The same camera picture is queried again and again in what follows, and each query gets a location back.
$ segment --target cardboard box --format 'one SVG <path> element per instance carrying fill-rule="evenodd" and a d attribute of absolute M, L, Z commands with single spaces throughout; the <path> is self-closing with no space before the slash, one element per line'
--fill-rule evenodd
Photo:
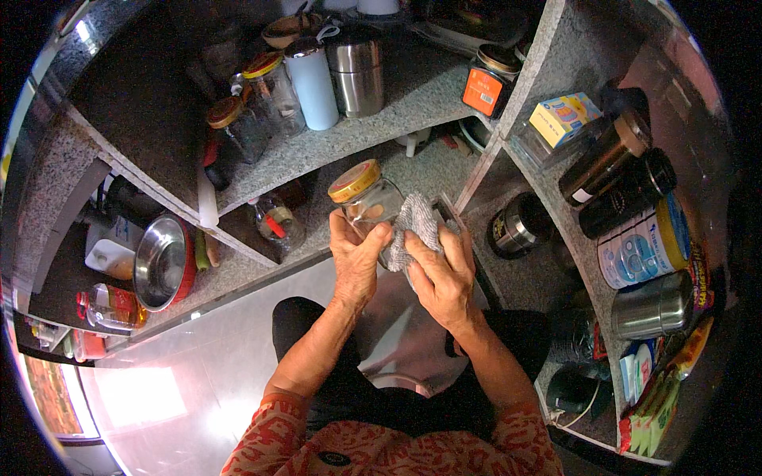
<path fill-rule="evenodd" d="M 582 126 L 601 116 L 587 94 L 577 93 L 537 104 L 529 122 L 555 148 L 570 141 Z"/>

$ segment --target person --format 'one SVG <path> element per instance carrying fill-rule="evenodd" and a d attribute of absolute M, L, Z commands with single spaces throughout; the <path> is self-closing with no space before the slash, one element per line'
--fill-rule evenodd
<path fill-rule="evenodd" d="M 352 336 L 392 227 L 380 223 L 361 241 L 340 210 L 329 219 L 333 299 L 323 308 L 290 298 L 274 309 L 278 366 L 220 474 L 561 474 L 532 384 L 549 349 L 534 325 L 544 315 L 472 305 L 468 232 L 440 227 L 443 254 L 405 232 L 418 298 L 470 363 L 440 394 L 394 398 L 358 370 Z"/>

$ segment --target light blue thermos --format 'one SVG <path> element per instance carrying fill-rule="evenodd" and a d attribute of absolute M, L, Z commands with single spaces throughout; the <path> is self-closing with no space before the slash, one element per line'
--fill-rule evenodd
<path fill-rule="evenodd" d="M 307 127 L 326 130 L 338 122 L 325 48 L 315 38 L 299 38 L 283 52 Z"/>

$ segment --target gray tiled floor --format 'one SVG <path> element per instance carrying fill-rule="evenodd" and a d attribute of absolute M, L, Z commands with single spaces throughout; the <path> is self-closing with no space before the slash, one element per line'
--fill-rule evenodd
<path fill-rule="evenodd" d="M 274 306 L 290 296 L 327 305 L 334 281 L 333 260 L 322 261 L 81 368 L 96 424 L 122 467 L 134 476 L 219 473 L 277 364 Z M 462 372 L 466 360 L 444 355 L 444 329 L 403 275 L 381 270 L 366 311 L 356 330 L 362 370 L 404 373 L 434 391 Z"/>

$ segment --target gray cloth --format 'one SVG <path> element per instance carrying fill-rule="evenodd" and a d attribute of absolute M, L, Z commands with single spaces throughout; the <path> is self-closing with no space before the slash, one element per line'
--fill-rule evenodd
<path fill-rule="evenodd" d="M 453 220 L 448 220 L 446 227 L 450 231 L 460 234 L 458 225 Z M 389 250 L 389 271 L 403 271 L 408 278 L 410 287 L 413 287 L 408 275 L 408 265 L 415 259 L 405 249 L 405 230 L 413 231 L 426 246 L 437 253 L 443 253 L 442 245 L 439 242 L 437 220 L 434 218 L 434 212 L 429 201 L 418 192 L 408 195 L 402 204 L 402 211 L 394 221 L 392 230 L 394 231 L 394 239 Z"/>

